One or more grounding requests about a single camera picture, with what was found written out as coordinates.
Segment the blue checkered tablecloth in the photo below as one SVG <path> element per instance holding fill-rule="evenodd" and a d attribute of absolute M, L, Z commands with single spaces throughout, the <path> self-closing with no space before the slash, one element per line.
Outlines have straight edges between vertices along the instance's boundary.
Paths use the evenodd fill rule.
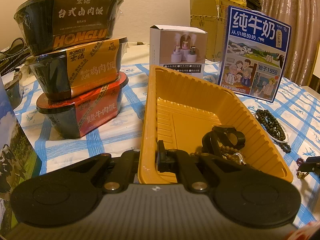
<path fill-rule="evenodd" d="M 218 65 L 207 61 L 204 70 L 204 79 L 215 83 Z M 120 156 L 125 150 L 140 148 L 149 64 L 124 65 L 121 71 L 127 74 L 129 83 L 124 88 L 120 113 L 78 140 L 60 137 L 50 121 L 36 110 L 36 100 L 42 94 L 39 83 L 34 77 L 24 82 L 23 100 L 15 113 L 43 162 L 41 174 L 100 153 Z M 302 227 L 310 221 L 320 220 L 319 177 L 312 173 L 300 180 L 295 175 L 297 158 L 320 156 L 320 102 L 286 78 L 281 80 L 274 103 L 245 96 L 239 98 L 252 113 L 259 108 L 268 109 L 289 133 L 291 153 L 284 154 L 277 147 L 294 174 L 293 184 L 302 198 L 294 224 Z"/>

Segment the jewelry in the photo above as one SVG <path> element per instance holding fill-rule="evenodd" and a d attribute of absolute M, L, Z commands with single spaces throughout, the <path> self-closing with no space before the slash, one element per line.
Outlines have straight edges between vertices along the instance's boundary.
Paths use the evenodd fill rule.
<path fill-rule="evenodd" d="M 269 110 L 258 109 L 256 111 L 256 119 L 265 128 L 268 135 L 275 141 L 277 145 L 285 153 L 291 152 L 288 144 L 289 135 L 286 129 L 278 122 L 278 120 L 269 112 Z"/>
<path fill-rule="evenodd" d="M 304 163 L 304 159 L 302 158 L 298 158 L 297 161 L 296 161 L 298 167 Z M 298 171 L 297 170 L 297 177 L 298 179 L 304 179 L 309 173 L 308 172 L 301 172 L 301 171 Z"/>
<path fill-rule="evenodd" d="M 229 154 L 241 153 L 244 156 L 244 154 L 240 150 L 235 149 L 233 147 L 221 145 L 220 150 L 221 150 L 222 154 L 224 154 L 224 153 L 229 153 Z"/>

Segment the dark bead bracelet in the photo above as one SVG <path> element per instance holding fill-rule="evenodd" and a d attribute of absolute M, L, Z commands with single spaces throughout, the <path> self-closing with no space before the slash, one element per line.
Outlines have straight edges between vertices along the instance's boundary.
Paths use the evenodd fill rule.
<path fill-rule="evenodd" d="M 273 138 L 274 142 L 279 145 L 285 153 L 290 153 L 291 147 L 287 142 L 285 142 L 286 136 L 284 129 L 269 110 L 258 109 L 256 111 L 256 118 L 265 128 L 267 133 Z"/>

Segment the beige curtain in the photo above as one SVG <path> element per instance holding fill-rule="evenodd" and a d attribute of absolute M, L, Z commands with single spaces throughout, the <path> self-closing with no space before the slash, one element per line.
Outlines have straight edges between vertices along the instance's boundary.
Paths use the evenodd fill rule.
<path fill-rule="evenodd" d="M 320 40 L 320 0 L 260 0 L 262 12 L 292 27 L 284 76 L 299 86 L 312 75 Z"/>

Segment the taiwanese braised pork rice package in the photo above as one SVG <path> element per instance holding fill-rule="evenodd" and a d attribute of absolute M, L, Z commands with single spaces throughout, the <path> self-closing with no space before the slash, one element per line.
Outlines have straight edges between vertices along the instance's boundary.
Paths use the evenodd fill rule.
<path fill-rule="evenodd" d="M 112 37 L 123 0 L 28 0 L 14 19 L 32 55 Z"/>

